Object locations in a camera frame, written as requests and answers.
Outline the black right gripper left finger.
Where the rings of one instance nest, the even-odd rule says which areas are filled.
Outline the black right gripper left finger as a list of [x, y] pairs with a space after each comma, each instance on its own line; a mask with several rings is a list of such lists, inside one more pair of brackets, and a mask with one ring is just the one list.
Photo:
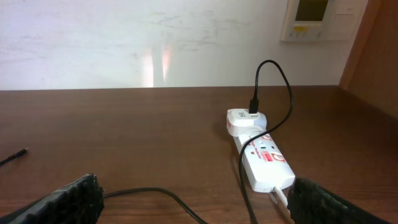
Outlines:
[[103, 188], [94, 174], [86, 174], [1, 217], [1, 224], [96, 223], [103, 209]]

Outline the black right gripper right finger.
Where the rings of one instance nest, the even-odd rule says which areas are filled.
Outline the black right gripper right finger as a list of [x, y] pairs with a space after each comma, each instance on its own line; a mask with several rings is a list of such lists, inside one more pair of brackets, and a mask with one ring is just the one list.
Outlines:
[[320, 185], [297, 178], [287, 197], [295, 224], [388, 224]]

